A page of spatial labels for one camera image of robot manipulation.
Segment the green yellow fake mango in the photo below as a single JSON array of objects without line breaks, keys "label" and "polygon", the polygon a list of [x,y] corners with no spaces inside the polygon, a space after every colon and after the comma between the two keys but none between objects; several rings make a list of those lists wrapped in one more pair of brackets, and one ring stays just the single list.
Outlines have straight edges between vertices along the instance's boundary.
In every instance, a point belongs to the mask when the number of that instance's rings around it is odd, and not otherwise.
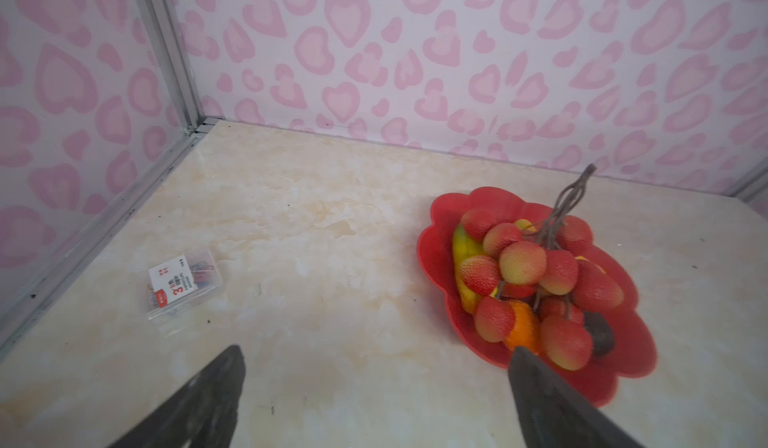
[{"label": "green yellow fake mango", "polygon": [[461,225],[457,225],[453,232],[452,256],[455,282],[461,300],[461,306],[465,312],[469,313],[470,315],[474,315],[478,303],[484,296],[497,294],[498,285],[501,282],[499,270],[495,269],[496,284],[494,285],[492,291],[478,294],[466,286],[461,276],[461,265],[469,258],[480,256],[483,260],[485,260],[487,256],[485,255],[482,244],[471,238]]}]

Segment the red fake lychee bunch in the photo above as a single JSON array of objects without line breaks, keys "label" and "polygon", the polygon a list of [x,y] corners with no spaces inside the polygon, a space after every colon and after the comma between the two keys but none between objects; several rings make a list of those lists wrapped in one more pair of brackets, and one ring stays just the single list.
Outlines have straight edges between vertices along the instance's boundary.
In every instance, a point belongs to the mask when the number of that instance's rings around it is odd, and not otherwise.
[{"label": "red fake lychee bunch", "polygon": [[524,238],[514,221],[504,222],[485,208],[470,209],[460,218],[459,225],[482,244],[487,256],[461,265],[466,286],[486,293],[496,284],[495,269],[501,278],[497,294],[484,296],[471,315],[482,340],[506,347],[503,341],[515,325],[508,302],[520,300],[539,318],[538,355],[556,367],[579,371],[613,350],[614,333],[605,315],[624,303],[622,288],[596,263],[577,261],[571,252],[554,246],[565,217],[573,216],[596,171],[589,165],[561,191],[534,241]]}]

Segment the small fake orange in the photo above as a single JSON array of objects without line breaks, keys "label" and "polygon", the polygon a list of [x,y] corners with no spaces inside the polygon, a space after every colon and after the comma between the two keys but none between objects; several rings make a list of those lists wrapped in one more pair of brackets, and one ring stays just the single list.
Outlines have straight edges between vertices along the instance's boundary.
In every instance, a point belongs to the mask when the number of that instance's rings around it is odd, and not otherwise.
[{"label": "small fake orange", "polygon": [[515,325],[503,341],[514,352],[519,347],[528,349],[534,355],[541,352],[539,318],[532,308],[520,300],[510,300],[508,304],[515,313]]}]

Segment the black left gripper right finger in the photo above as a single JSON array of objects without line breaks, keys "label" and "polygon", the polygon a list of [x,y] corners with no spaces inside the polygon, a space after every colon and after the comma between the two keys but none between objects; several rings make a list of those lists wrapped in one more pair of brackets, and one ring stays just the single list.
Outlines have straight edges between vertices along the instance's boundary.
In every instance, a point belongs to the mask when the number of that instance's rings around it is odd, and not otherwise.
[{"label": "black left gripper right finger", "polygon": [[641,447],[528,349],[514,351],[508,379],[528,447]]}]

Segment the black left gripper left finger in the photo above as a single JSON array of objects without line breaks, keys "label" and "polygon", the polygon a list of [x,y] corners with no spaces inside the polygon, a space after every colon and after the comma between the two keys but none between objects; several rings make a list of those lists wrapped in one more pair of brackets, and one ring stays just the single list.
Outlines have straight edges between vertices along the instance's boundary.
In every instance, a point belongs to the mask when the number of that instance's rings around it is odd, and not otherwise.
[{"label": "black left gripper left finger", "polygon": [[112,445],[228,447],[237,426],[245,375],[241,348],[227,347]]}]

